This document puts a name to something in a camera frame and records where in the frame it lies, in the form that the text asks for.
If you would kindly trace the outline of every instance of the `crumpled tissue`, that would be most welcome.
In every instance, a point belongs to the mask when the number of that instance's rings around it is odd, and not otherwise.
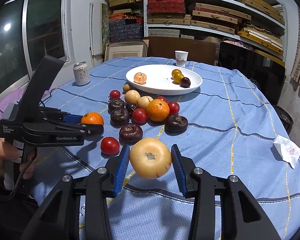
[[[300,148],[293,141],[281,135],[277,135],[273,145],[278,150],[282,160],[290,163],[291,167],[294,169],[300,157]]]

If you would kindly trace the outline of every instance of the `white plate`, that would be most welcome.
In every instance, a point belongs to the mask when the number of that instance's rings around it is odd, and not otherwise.
[[[171,72],[174,69],[181,70],[182,74],[190,79],[191,85],[189,88],[182,88],[180,85],[173,84]],[[147,76],[147,81],[144,85],[137,84],[133,80],[134,75],[139,72]],[[196,72],[170,65],[144,65],[136,67],[128,71],[126,79],[132,86],[141,91],[165,96],[184,95],[195,91],[202,84],[202,78]]]

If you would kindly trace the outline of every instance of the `hand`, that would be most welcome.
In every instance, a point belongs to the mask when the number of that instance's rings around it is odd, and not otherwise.
[[[28,161],[34,156],[34,153],[28,154]],[[0,138],[0,176],[4,176],[4,169],[3,169],[3,161],[5,160],[15,160],[20,157],[20,154],[18,152],[18,149],[11,144],[4,141],[4,138]],[[34,171],[34,168],[36,166],[36,161],[38,160],[39,155],[36,157],[34,162],[28,167],[25,174],[23,175],[24,179],[29,179],[32,177],[32,173]],[[20,172],[22,169],[26,166],[25,163],[20,164]]]

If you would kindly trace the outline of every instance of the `purple cloth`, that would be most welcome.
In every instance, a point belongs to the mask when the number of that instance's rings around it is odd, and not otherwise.
[[[6,110],[7,106],[11,103],[19,101],[22,98],[23,93],[25,92],[26,87],[17,88],[13,90],[9,95],[7,95],[4,99],[0,101],[0,119],[2,118],[3,112]],[[42,96],[45,98],[48,94],[50,94],[51,90],[46,90]]]

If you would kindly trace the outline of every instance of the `plaid tablecloth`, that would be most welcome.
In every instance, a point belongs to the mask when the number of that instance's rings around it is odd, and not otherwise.
[[[110,125],[107,112],[111,90],[122,91],[131,68],[148,64],[174,65],[175,60],[156,57],[122,57],[90,70],[91,82],[78,87],[74,80],[52,92],[46,106],[72,114],[99,112],[105,120],[103,137],[118,138],[119,128]],[[176,143],[183,156],[193,159],[213,176],[236,174],[258,200],[282,239],[289,239],[300,226],[300,161],[292,169],[273,148],[277,134],[288,138],[274,109],[258,88],[237,70],[196,62],[186,68],[203,78],[194,92],[168,96],[178,101],[180,114],[189,121],[187,131],[169,136],[162,124],[142,126],[145,137],[154,137],[168,148]],[[41,162],[31,181],[40,204],[65,174],[86,176],[104,166],[100,154],[102,137],[87,138],[83,146],[40,148]],[[185,240],[190,228],[193,199],[178,190],[173,168],[155,180],[144,180],[128,166],[128,183],[119,196],[108,200],[114,240]],[[221,232],[220,201],[216,197],[215,239]],[[80,235],[84,239],[84,198],[80,207]]]

